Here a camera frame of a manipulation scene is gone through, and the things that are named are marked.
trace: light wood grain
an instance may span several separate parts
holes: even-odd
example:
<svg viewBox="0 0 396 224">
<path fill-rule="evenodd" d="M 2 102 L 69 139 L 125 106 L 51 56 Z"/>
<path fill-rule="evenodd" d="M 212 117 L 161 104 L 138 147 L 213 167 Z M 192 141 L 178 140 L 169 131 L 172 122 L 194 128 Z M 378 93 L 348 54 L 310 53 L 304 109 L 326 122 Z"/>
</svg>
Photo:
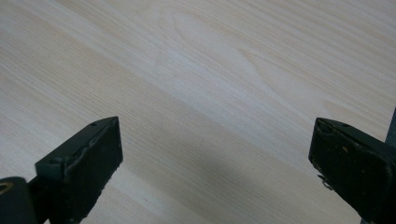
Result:
<svg viewBox="0 0 396 224">
<path fill-rule="evenodd" d="M 359 223 L 307 159 L 316 117 L 384 140 L 391 0 L 0 1 L 0 177 L 119 116 L 83 223 Z"/>
</svg>

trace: wooden surface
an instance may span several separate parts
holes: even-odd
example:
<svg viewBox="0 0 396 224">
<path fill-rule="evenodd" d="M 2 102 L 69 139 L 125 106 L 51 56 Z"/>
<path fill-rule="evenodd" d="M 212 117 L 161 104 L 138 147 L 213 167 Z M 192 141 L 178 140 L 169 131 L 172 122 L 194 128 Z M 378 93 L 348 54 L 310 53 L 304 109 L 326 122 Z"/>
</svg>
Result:
<svg viewBox="0 0 396 224">
<path fill-rule="evenodd" d="M 316 117 L 384 140 L 393 0 L 0 1 L 0 176 L 119 116 L 83 223 L 359 223 L 307 159 Z"/>
</svg>

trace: tabletop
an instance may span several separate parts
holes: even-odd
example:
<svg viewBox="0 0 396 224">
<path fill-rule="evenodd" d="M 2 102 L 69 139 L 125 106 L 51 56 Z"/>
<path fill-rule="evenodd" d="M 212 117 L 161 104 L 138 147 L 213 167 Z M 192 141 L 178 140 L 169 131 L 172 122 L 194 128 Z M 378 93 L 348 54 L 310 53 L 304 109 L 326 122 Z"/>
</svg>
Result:
<svg viewBox="0 0 396 224">
<path fill-rule="evenodd" d="M 119 116 L 82 223 L 359 223 L 308 160 L 315 118 L 384 140 L 392 0 L 2 0 L 0 177 Z"/>
</svg>

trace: clamp jaw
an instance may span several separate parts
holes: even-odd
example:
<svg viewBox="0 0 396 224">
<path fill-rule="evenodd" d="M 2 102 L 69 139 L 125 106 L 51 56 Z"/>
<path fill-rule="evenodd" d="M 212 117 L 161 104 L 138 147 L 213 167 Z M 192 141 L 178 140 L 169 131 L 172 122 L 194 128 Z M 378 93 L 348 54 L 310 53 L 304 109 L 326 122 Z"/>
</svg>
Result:
<svg viewBox="0 0 396 224">
<path fill-rule="evenodd" d="M 29 183 L 0 179 L 0 223 L 79 223 L 121 162 L 119 119 L 89 124 L 38 161 Z"/>
</svg>

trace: wood grain pattern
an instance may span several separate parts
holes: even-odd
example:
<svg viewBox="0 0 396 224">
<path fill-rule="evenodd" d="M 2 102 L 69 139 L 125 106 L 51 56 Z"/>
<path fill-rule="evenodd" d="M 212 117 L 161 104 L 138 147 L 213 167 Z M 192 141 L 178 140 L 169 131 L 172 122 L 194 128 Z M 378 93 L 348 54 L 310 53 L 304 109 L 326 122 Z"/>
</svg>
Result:
<svg viewBox="0 0 396 224">
<path fill-rule="evenodd" d="M 83 223 L 359 223 L 307 159 L 316 117 L 384 140 L 391 0 L 0 1 L 0 176 L 119 116 Z"/>
</svg>

